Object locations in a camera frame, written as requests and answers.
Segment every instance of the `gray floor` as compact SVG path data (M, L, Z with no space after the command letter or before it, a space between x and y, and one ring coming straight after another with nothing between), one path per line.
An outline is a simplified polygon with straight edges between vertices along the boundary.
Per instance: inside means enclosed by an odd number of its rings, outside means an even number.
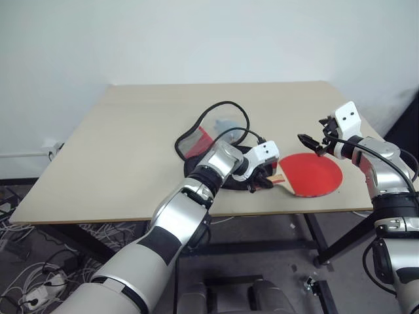
M318 220L329 242L332 243L361 218L351 213L318 214ZM262 239L310 238L302 215L275 215L259 217L237 217L228 222L211 227L211 242L236 242ZM32 255L23 264L11 264L0 259L0 289L4 288L21 270L34 262L42 262L60 249L52 242L46 242L39 234L33 233L27 239L32 245ZM333 262L334 272L326 268L317 269L312 265L315 251L278 251L270 253L236 254L224 256L200 256L182 258L179 266L179 293L190 284L207 278L262 275L280 287L290 299L299 314L323 313L319 300L304 291L302 279L312 276L328 280L340 314L400 313L397 301L374 286L364 274L361 255L367 243L356 247L348 254ZM224 286L218 292L217 309L234 311L248 309L248 285ZM6 302L1 309L6 310ZM172 313L173 278L157 305L156 314Z

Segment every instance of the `table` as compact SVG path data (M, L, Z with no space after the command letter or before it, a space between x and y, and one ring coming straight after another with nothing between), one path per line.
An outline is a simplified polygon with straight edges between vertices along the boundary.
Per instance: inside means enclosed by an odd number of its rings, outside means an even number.
M222 100L239 103L250 117L251 129L274 140L282 157L308 152L297 134L321 139L318 120L346 102L326 82L110 86L10 221L42 224L42 228L52 228L52 233L59 228L60 237L64 229L67 240L76 237L80 241L88 235L80 235L70 224L149 220L183 178L183 162L173 149L176 138L204 109ZM361 131L364 136L380 138L365 119ZM296 198L280 187L254 194L222 190L210 213L232 216L371 209L360 170L348 160L333 160L344 180L327 196ZM91 247L99 245L92 241ZM104 247L100 253L110 254Z

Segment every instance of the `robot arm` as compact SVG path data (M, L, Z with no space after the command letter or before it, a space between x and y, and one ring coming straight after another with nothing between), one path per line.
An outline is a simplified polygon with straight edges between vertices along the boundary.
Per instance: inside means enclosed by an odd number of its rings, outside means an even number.
M114 255L54 314L150 313L181 250L202 234L208 209L227 177L235 173L243 181L248 169L278 161L279 151L269 141L253 147L248 156L224 141L212 146L194 171L158 206L150 230Z
M394 286L403 313L419 313L419 205L399 147L363 138L353 102L319 122L324 126L325 146L305 134L298 135L300 141L319 156L329 153L351 159L365 174L377 217L377 240L373 243L376 276Z

